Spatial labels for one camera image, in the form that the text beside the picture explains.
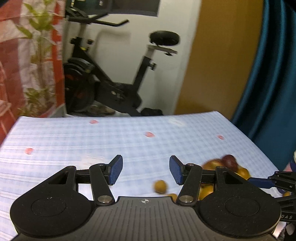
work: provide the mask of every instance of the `bike handlebar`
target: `bike handlebar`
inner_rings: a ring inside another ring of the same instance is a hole
[[[77,8],[71,9],[71,8],[67,7],[66,13],[69,14],[68,21],[70,21],[70,22],[77,22],[77,23],[84,23],[84,24],[96,23],[96,24],[107,25],[107,26],[111,26],[111,27],[119,27],[119,26],[122,26],[122,25],[129,22],[128,19],[126,19],[120,23],[110,23],[110,22],[97,20],[99,18],[107,16],[108,15],[107,12],[103,12],[101,14],[98,14],[98,15],[95,15],[95,16],[89,18],[88,15],[85,12],[81,11],[80,9],[77,9]]]

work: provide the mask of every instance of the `blue checkered tablecloth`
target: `blue checkered tablecloth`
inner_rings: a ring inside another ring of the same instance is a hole
[[[158,196],[156,180],[178,194],[169,158],[203,164],[232,154],[253,177],[277,171],[240,130],[218,112],[155,117],[20,117],[0,150],[0,241],[16,231],[9,217],[13,201],[65,166],[77,169],[123,156],[123,169],[110,189],[118,196]],[[90,185],[79,192],[92,199]]]

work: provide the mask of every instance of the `exercise bike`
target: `exercise bike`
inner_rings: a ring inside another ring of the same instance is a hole
[[[127,113],[130,116],[163,115],[161,110],[150,108],[144,108],[141,112],[138,112],[137,108],[142,102],[138,90],[147,69],[154,70],[156,67],[156,64],[152,63],[152,56],[155,50],[163,51],[168,56],[177,54],[177,51],[163,46],[177,45],[180,40],[179,35],[169,31],[151,33],[150,43],[152,44],[147,46],[146,54],[143,56],[133,84],[116,83],[89,56],[89,47],[81,46],[88,24],[96,23],[119,27],[129,22],[125,20],[121,23],[110,23],[98,20],[106,15],[108,13],[103,12],[90,18],[85,12],[77,8],[66,8],[67,20],[80,23],[78,36],[71,39],[71,44],[74,44],[72,56],[64,64],[67,112],[85,112],[94,101],[98,101],[105,106],[121,113]],[[89,39],[87,41],[88,45],[92,43],[93,40]]]

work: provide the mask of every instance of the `teal curtain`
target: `teal curtain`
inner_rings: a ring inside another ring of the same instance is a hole
[[[261,36],[232,122],[282,170],[296,150],[296,13],[265,0]]]

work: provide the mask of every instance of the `crosshair logo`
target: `crosshair logo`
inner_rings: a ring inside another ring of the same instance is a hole
[[[146,203],[151,202],[151,201],[148,200],[148,199],[143,199],[143,200],[141,200],[141,202],[146,204]]]

